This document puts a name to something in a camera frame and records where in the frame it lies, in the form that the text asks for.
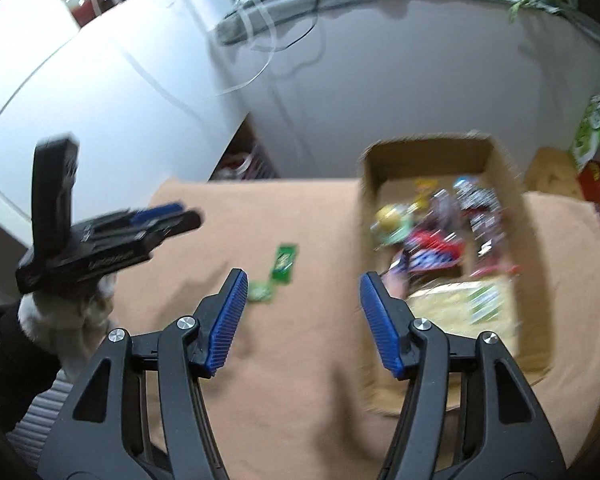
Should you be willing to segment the left white gloved hand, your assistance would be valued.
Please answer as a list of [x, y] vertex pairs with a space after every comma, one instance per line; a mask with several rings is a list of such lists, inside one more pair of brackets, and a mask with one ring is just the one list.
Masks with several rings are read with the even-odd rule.
[[116, 323], [114, 289], [117, 275], [85, 283], [57, 296], [50, 292], [24, 295], [18, 321], [30, 341], [57, 356], [69, 382], [76, 382]]

